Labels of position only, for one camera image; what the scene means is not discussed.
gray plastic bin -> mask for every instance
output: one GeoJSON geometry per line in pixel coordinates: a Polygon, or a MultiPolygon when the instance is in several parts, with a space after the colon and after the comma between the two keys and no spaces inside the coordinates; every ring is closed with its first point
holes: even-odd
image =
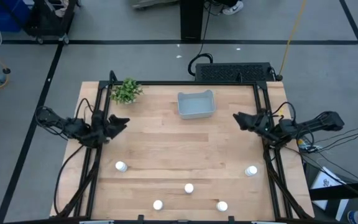
{"type": "Polygon", "coordinates": [[[214,93],[178,93],[178,111],[182,119],[207,118],[215,112],[214,93]]]}

wooden table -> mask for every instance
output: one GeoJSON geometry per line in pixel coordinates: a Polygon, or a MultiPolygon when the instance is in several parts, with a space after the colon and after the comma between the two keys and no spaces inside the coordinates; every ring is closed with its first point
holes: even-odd
{"type": "MultiPolygon", "coordinates": [[[[98,82],[84,82],[79,100],[87,98],[94,104],[97,87],[98,82]]],[[[103,146],[92,219],[136,220],[138,215],[145,215],[146,220],[227,220],[234,215],[237,221],[274,220],[262,140],[255,133],[240,131],[232,117],[239,111],[256,113],[252,87],[152,85],[143,89],[145,94],[134,104],[110,104],[108,114],[131,121],[123,133],[103,146]],[[177,93],[207,89],[214,92],[215,114],[182,120],[177,93]],[[117,161],[129,166],[127,172],[116,170],[117,161]],[[244,174],[249,166],[258,168],[253,177],[244,174]],[[187,183],[195,186],[191,195],[184,191],[187,183]],[[153,209],[155,200],[163,201],[163,210],[153,209]],[[216,210],[220,200],[227,202],[226,212],[216,210]]],[[[268,83],[268,93],[273,110],[287,100],[280,82],[268,83]]],[[[290,117],[287,107],[283,114],[290,117]]],[[[87,121],[90,116],[86,111],[87,121]]],[[[65,159],[78,147],[77,141],[70,140],[65,159]]],[[[84,154],[85,150],[76,155],[63,171],[59,209],[78,188],[84,154]]],[[[289,150],[282,150],[281,155],[289,191],[313,216],[299,155],[289,150]]],[[[282,196],[277,191],[284,217],[282,196]]]]}

sneaker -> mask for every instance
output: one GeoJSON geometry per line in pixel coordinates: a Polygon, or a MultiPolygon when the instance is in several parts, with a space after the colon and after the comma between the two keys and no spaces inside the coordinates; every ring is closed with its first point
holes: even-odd
{"type": "Polygon", "coordinates": [[[225,15],[233,15],[236,12],[240,11],[244,7],[244,3],[242,1],[238,1],[237,4],[233,7],[223,9],[223,14],[225,15]]]}

white cup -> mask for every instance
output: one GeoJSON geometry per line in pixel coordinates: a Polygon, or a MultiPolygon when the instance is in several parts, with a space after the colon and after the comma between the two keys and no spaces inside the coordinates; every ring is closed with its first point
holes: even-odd
{"type": "Polygon", "coordinates": [[[124,162],[118,161],[116,163],[116,169],[121,172],[125,172],[128,169],[128,166],[124,162]]]}
{"type": "Polygon", "coordinates": [[[156,200],[154,203],[153,203],[153,208],[156,209],[156,210],[161,210],[163,207],[163,203],[162,201],[160,200],[156,200]]]}
{"type": "Polygon", "coordinates": [[[227,203],[226,202],[218,202],[216,204],[216,208],[220,211],[220,212],[224,212],[227,210],[227,203]]]}
{"type": "Polygon", "coordinates": [[[191,194],[191,193],[193,193],[193,191],[194,191],[194,186],[193,186],[193,184],[186,184],[186,185],[185,185],[185,192],[186,192],[186,194],[191,194]]]}
{"type": "Polygon", "coordinates": [[[250,166],[245,171],[246,175],[249,177],[255,175],[257,172],[258,172],[258,169],[256,168],[256,166],[250,166]]]}

potted plant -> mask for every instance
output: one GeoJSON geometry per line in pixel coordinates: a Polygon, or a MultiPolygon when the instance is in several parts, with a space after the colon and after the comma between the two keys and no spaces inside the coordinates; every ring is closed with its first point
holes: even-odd
{"type": "Polygon", "coordinates": [[[126,78],[121,86],[114,86],[111,93],[111,99],[117,104],[133,103],[136,100],[137,95],[143,93],[140,84],[136,84],[136,80],[132,78],[126,78]]]}

